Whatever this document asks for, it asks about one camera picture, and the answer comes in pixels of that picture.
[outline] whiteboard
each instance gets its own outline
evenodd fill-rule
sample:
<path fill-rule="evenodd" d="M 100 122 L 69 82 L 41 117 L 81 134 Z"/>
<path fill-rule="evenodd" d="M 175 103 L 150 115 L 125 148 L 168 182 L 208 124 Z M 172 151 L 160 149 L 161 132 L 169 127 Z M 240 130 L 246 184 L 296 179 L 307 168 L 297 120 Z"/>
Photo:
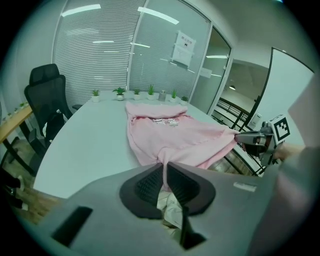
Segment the whiteboard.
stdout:
<path fill-rule="evenodd" d="M 255 111 L 262 118 L 255 129 L 259 129 L 263 121 L 270 120 L 279 114 L 285 114 L 291 133 L 285 141 L 304 145 L 301 134 L 288 110 L 307 87 L 313 75 L 314 73 L 297 59 L 272 48 L 268 81 L 262 99 Z"/>

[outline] glass door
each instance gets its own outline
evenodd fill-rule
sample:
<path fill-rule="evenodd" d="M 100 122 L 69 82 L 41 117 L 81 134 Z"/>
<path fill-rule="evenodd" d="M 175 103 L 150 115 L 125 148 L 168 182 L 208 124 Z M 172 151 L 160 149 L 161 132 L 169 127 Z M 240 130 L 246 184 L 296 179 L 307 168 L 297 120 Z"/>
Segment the glass door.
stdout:
<path fill-rule="evenodd" d="M 190 103 L 206 114 L 216 97 L 231 52 L 230 46 L 213 27 L 200 76 Z"/>

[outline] white flower pot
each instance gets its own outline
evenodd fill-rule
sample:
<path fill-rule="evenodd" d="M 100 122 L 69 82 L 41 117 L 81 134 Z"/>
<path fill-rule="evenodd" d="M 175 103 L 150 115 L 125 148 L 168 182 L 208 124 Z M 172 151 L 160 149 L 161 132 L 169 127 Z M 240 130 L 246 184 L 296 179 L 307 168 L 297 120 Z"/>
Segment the white flower pot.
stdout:
<path fill-rule="evenodd" d="M 172 98 L 172 97 L 170 98 L 171 103 L 176 103 L 176 101 L 177 101 L 177 98 Z"/>
<path fill-rule="evenodd" d="M 146 96 L 147 97 L 147 99 L 149 100 L 149 101 L 154 101 L 155 99 L 156 99 L 156 96 L 155 95 L 147 95 Z"/>
<path fill-rule="evenodd" d="M 95 102 L 95 103 L 99 102 L 100 101 L 99 95 L 98 96 L 92 96 L 92 101 Z"/>
<path fill-rule="evenodd" d="M 141 95 L 140 94 L 134 94 L 133 98 L 135 101 L 140 101 L 141 100 Z"/>
<path fill-rule="evenodd" d="M 125 99 L 124 95 L 117 95 L 116 96 L 117 101 L 123 101 Z"/>

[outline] floor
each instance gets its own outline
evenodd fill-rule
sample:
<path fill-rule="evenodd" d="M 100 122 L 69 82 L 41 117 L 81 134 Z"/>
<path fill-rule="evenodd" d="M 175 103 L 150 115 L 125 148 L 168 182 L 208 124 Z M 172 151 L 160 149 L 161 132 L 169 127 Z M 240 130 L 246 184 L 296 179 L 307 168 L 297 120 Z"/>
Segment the floor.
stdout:
<path fill-rule="evenodd" d="M 19 156 L 29 163 L 33 154 L 35 153 L 29 143 L 26 140 L 18 140 L 15 142 L 14 148 L 18 149 Z M 227 154 L 228 159 L 234 163 L 244 175 L 251 176 L 251 172 L 248 167 L 234 154 L 232 151 Z M 3 169 L 14 177 L 21 175 L 25 182 L 25 190 L 16 190 L 16 197 L 23 200 L 24 203 L 29 205 L 29 210 L 24 211 L 14 208 L 13 210 L 17 215 L 27 219 L 28 221 L 38 224 L 41 219 L 56 205 L 61 204 L 64 199 L 57 198 L 51 195 L 44 194 L 42 192 L 33 189 L 35 178 L 32 177 L 16 160 L 9 163 L 10 156 L 7 155 L 3 163 Z M 238 172 L 224 159 L 222 158 L 218 162 L 214 163 L 209 170 L 238 174 Z"/>

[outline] black office chair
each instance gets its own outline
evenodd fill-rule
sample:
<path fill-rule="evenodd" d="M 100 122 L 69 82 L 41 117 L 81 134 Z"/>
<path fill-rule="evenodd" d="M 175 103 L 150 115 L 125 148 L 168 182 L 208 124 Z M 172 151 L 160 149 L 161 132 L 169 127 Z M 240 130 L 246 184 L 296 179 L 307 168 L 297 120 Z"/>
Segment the black office chair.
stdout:
<path fill-rule="evenodd" d="M 24 89 L 24 95 L 35 115 L 43 134 L 45 126 L 51 114 L 59 109 L 66 118 L 70 118 L 72 113 L 66 100 L 66 78 L 59 73 L 56 64 L 48 64 L 34 68 L 30 74 L 29 85 Z M 72 106 L 78 110 L 81 105 Z M 40 158 L 43 158 L 50 143 L 37 138 L 37 130 L 33 129 L 29 138 L 30 145 Z"/>

